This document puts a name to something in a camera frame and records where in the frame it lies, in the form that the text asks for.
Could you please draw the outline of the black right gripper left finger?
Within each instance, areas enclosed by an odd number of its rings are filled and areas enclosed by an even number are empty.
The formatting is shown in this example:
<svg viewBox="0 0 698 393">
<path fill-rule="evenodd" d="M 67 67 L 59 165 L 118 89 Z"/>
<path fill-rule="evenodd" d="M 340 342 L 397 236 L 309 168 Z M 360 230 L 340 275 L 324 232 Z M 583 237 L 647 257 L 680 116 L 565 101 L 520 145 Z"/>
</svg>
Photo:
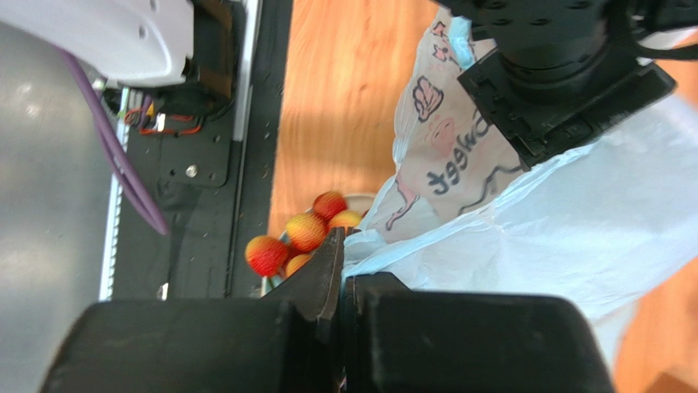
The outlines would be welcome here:
<svg viewBox="0 0 698 393">
<path fill-rule="evenodd" d="M 114 300 L 75 321 L 43 392 L 337 392 L 344 240 L 258 299 Z"/>
</svg>

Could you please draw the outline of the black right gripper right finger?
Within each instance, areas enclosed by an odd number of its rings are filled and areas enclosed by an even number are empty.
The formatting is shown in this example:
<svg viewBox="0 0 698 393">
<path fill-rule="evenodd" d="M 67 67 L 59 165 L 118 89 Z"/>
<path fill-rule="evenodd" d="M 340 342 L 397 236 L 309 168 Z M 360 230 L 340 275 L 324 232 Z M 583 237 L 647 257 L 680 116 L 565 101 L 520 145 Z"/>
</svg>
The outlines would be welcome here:
<svg viewBox="0 0 698 393">
<path fill-rule="evenodd" d="M 591 329 L 550 296 L 412 291 L 391 273 L 348 278 L 350 392 L 611 392 Z"/>
</svg>

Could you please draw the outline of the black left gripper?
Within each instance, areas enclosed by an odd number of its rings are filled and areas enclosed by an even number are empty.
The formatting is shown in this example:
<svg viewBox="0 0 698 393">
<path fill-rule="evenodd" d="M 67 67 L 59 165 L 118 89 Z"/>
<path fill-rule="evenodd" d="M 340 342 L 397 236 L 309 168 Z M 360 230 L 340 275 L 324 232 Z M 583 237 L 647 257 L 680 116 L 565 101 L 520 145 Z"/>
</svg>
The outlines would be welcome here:
<svg viewBox="0 0 698 393">
<path fill-rule="evenodd" d="M 531 78 L 496 49 L 458 78 L 525 169 L 591 142 L 677 87 L 654 62 L 643 65 L 610 45 L 566 79 Z"/>
</svg>

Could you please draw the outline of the red fake cherry bunch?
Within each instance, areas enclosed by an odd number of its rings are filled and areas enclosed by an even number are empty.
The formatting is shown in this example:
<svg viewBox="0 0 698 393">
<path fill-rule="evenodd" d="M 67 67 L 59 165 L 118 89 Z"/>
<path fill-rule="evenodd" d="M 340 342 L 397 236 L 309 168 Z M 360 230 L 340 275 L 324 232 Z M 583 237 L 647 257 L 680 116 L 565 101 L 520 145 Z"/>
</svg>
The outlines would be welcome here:
<svg viewBox="0 0 698 393">
<path fill-rule="evenodd" d="M 248 267 L 262 278 L 285 279 L 310 261 L 330 230 L 355 228 L 368 212 L 372 196 L 330 191 L 311 207 L 291 217 L 280 237 L 257 236 L 246 245 Z"/>
</svg>

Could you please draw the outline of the light blue plastic bag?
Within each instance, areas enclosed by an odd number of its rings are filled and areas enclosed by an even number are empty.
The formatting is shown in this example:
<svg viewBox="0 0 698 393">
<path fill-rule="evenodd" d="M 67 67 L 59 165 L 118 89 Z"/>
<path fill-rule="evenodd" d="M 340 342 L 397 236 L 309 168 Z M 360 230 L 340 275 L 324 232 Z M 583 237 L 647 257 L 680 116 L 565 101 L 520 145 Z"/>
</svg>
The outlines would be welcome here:
<svg viewBox="0 0 698 393">
<path fill-rule="evenodd" d="M 697 113 L 671 95 L 525 171 L 456 80 L 491 48 L 438 10 L 397 104 L 397 171 L 346 239 L 343 275 L 562 296 L 613 366 L 637 302 L 697 254 Z"/>
</svg>

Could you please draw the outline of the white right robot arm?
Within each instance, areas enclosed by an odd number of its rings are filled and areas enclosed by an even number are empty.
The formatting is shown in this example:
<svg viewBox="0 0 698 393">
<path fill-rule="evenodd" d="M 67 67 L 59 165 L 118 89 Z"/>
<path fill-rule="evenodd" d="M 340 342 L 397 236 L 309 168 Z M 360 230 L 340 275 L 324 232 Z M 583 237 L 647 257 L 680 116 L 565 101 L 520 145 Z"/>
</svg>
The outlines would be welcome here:
<svg viewBox="0 0 698 393">
<path fill-rule="evenodd" d="M 559 1 L 447 1 L 497 48 L 460 84 L 526 166 L 524 144 L 565 131 L 581 111 L 555 99 L 590 93 L 578 75 L 607 48 L 609 8 Z M 216 1 L 4 1 L 2 19 L 56 45 L 69 63 L 157 95 L 183 85 L 184 113 L 230 102 L 233 69 L 206 82 L 196 11 L 221 31 L 204 42 L 228 65 L 229 9 Z M 413 291 L 389 272 L 358 274 L 347 246 L 369 231 L 334 229 L 300 272 L 238 300 L 127 300 L 93 305 L 70 331 L 45 392 L 611 392 L 592 329 L 553 296 Z"/>
</svg>

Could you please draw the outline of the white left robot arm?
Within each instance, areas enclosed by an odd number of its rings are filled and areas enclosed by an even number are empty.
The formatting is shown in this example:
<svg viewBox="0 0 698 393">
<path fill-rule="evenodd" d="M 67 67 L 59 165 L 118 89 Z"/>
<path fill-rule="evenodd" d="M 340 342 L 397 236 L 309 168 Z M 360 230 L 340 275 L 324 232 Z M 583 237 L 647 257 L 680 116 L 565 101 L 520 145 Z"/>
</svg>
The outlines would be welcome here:
<svg viewBox="0 0 698 393">
<path fill-rule="evenodd" d="M 694 1 L 447 1 L 495 47 L 459 77 L 485 121 L 531 168 L 580 147 L 668 96 L 660 60 L 695 61 L 696 45 L 655 49 L 657 33 L 697 25 Z"/>
</svg>

